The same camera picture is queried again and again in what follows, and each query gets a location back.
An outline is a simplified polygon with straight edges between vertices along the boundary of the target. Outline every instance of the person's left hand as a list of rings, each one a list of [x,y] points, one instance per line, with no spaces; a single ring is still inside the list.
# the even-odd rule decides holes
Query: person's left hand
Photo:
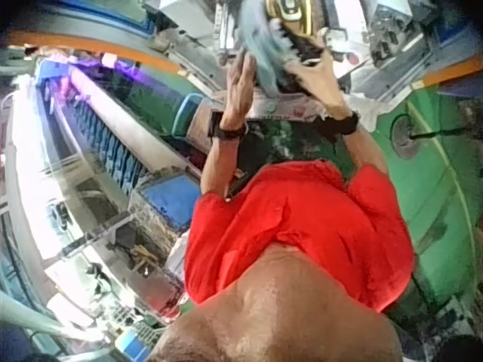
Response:
[[[226,83],[226,108],[220,123],[222,130],[239,130],[254,101],[254,78],[257,62],[241,50],[230,66]]]

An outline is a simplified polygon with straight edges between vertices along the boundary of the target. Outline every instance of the red shirt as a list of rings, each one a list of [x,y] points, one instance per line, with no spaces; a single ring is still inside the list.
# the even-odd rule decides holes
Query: red shirt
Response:
[[[298,247],[354,299],[381,311],[406,288],[411,239],[389,177],[364,166],[345,186],[330,162],[264,167],[230,202],[195,206],[186,289],[201,303],[239,278],[271,244]]]

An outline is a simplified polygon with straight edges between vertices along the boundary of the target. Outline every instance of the red sleeve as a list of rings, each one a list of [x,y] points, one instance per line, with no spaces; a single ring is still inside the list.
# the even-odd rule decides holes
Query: red sleeve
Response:
[[[196,303],[216,292],[223,258],[220,240],[233,217],[231,203],[213,192],[196,202],[184,262],[186,291]]]
[[[411,237],[395,188],[386,174],[370,165],[362,167],[349,184],[349,194],[369,217],[377,234],[367,267],[371,301],[380,311],[402,294],[411,278]]]

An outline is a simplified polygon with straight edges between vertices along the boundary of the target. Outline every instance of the orange bar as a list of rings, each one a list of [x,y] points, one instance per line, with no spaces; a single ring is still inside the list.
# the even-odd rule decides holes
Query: orange bar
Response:
[[[82,51],[112,53],[122,58],[139,61],[144,65],[151,66],[163,72],[176,74],[180,70],[178,65],[162,57],[161,54],[156,56],[120,44],[109,43],[107,41],[92,38],[84,38],[82,36],[16,30],[8,33],[7,41],[8,44],[19,46],[23,46],[24,44],[34,44],[39,46],[44,45],[50,47],[79,49]]]
[[[426,74],[423,79],[415,81],[413,89],[421,89],[429,87],[434,84],[439,84],[443,81],[449,81],[463,77],[464,75],[472,74],[483,69],[483,58],[480,55],[475,55],[468,60],[461,63],[454,64],[448,68],[444,68],[438,72],[431,72]]]

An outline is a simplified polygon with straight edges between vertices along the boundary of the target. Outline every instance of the row of blue shoe parts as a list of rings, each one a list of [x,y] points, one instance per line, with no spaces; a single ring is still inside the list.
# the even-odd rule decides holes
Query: row of blue shoe parts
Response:
[[[45,87],[49,87],[49,83],[46,81]],[[80,100],[75,93],[72,89],[64,108],[67,122],[78,128],[85,143],[104,165],[106,172],[129,196],[147,169],[111,132],[88,103]]]

